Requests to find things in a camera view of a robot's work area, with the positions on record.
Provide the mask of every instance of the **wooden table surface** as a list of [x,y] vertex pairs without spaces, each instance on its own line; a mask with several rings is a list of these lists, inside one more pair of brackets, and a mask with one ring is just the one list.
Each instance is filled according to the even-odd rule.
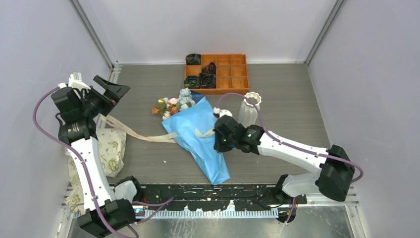
[[[329,147],[306,65],[250,64],[248,69],[251,91],[262,97],[261,112],[269,130],[304,144]],[[124,65],[117,83],[131,90],[111,115],[140,135],[166,134],[162,118],[152,115],[152,107],[161,97],[178,97],[184,70],[184,65]],[[219,96],[207,99],[215,106]],[[240,104],[240,98],[231,96],[221,107],[237,118]],[[225,183],[276,183],[283,174],[306,172],[281,159],[238,150],[224,153],[224,157],[231,175]],[[191,154],[176,143],[127,136],[123,161],[124,168],[109,182],[133,175],[140,183],[209,183]]]

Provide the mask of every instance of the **white wall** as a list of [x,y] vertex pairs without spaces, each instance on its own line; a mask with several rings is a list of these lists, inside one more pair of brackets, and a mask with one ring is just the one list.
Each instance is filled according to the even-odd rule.
[[[90,84],[109,69],[66,0],[7,1],[0,7],[0,237],[49,238],[68,185],[64,149],[38,132],[32,110],[79,71]],[[56,135],[50,98],[39,122]]]
[[304,62],[335,0],[88,0],[120,63],[184,62],[188,53],[246,53]]
[[371,237],[418,237],[420,2],[349,0],[310,72],[330,140],[365,170]]

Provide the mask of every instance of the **orange tray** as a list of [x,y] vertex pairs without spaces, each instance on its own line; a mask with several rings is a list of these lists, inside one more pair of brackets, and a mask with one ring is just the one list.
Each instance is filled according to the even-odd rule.
[[206,95],[246,94],[250,91],[245,54],[201,55],[201,65],[185,65],[184,76],[198,76],[201,69],[210,62],[216,64],[216,88],[192,88],[192,91]]

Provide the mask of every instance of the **floral cushion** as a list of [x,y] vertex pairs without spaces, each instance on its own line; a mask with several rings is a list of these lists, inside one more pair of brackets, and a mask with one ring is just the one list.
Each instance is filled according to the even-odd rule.
[[[97,129],[96,134],[98,136],[102,169],[106,176],[115,177],[124,166],[122,158],[124,157],[127,134],[115,128]],[[69,156],[68,173],[73,191],[65,199],[65,203],[70,207],[72,212],[80,211],[84,214],[83,190],[79,175],[77,174],[76,165],[67,150],[66,155]]]

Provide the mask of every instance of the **rolled black item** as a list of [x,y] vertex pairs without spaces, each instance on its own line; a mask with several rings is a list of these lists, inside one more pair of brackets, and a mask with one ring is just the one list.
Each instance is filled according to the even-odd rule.
[[189,54],[185,57],[187,65],[201,65],[201,54]]
[[216,75],[208,73],[200,73],[198,75],[200,88],[216,88]]
[[202,73],[216,74],[216,64],[211,62],[201,69]]
[[188,75],[184,79],[184,86],[187,88],[200,88],[198,77],[195,75]]

